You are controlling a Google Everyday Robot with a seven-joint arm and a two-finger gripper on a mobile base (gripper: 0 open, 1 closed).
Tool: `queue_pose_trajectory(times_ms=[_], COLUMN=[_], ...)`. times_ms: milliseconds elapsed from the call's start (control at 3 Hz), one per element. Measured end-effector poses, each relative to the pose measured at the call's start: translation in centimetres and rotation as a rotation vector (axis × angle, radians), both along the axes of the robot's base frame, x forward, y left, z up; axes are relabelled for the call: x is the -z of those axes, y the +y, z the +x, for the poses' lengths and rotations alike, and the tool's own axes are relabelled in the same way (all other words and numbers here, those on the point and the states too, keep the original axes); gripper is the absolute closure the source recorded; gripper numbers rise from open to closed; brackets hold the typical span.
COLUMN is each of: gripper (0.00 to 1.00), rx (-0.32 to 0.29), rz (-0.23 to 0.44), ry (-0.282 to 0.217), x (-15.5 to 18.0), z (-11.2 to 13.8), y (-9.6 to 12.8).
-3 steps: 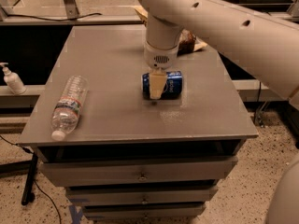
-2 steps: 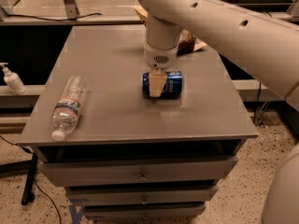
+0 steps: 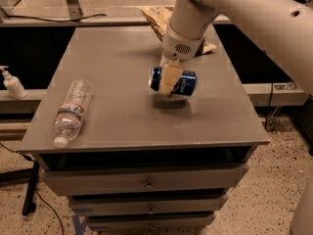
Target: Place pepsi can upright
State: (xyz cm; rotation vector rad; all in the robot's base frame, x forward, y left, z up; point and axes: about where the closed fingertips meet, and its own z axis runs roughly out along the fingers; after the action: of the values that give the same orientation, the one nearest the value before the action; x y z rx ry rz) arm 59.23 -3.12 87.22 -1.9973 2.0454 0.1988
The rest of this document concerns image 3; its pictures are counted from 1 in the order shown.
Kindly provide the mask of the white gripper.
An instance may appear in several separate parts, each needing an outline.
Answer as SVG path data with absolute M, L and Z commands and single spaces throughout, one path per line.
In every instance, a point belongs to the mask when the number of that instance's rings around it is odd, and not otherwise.
M 183 68 L 170 61 L 186 62 L 193 59 L 203 37 L 203 27 L 173 25 L 170 23 L 162 38 L 162 57 L 159 66 L 161 79 L 158 92 L 170 94 L 183 73 Z

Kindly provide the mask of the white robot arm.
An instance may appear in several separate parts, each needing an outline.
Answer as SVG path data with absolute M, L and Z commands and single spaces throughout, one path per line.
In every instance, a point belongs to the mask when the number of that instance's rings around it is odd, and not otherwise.
M 220 14 L 313 95 L 313 10 L 293 0 L 176 0 L 160 64 L 193 59 L 207 27 Z

